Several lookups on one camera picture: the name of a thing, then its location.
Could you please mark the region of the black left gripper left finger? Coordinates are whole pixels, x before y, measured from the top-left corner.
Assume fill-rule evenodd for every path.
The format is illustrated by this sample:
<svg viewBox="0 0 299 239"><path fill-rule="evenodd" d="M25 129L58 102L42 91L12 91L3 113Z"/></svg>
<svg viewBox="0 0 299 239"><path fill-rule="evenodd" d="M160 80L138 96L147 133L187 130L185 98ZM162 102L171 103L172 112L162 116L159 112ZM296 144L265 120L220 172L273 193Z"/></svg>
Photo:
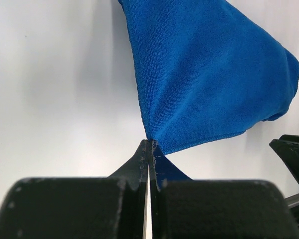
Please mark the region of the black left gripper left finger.
<svg viewBox="0 0 299 239"><path fill-rule="evenodd" d="M23 178L0 208L0 239L143 239L149 143L105 178Z"/></svg>

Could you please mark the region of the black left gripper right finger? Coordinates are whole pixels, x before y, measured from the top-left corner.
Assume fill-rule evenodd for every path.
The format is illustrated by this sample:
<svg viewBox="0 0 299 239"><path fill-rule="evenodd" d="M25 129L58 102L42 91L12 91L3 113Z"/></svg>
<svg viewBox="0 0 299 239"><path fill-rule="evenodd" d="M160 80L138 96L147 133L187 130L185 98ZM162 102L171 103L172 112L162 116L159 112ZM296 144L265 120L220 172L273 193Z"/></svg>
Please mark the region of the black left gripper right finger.
<svg viewBox="0 0 299 239"><path fill-rule="evenodd" d="M298 239L279 189L264 180L193 180L149 144L155 239Z"/></svg>

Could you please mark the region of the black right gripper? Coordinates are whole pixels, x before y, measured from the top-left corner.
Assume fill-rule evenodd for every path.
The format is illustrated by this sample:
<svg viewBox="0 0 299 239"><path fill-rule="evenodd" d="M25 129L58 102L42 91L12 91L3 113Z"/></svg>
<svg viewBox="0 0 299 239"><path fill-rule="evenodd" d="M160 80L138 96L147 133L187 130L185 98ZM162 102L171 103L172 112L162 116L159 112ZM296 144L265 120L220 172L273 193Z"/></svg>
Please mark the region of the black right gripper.
<svg viewBox="0 0 299 239"><path fill-rule="evenodd" d="M299 136L285 134L279 139L273 139L269 146L299 184Z"/></svg>

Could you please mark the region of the blue towel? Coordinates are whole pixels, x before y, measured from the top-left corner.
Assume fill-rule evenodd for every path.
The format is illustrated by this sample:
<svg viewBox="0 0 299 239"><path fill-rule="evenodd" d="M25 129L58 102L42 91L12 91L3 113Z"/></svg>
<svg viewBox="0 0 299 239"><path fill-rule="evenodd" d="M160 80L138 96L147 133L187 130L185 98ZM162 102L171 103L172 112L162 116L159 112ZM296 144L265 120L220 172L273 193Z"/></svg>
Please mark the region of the blue towel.
<svg viewBox="0 0 299 239"><path fill-rule="evenodd" d="M122 0L142 122L164 154L284 115L298 60L225 0Z"/></svg>

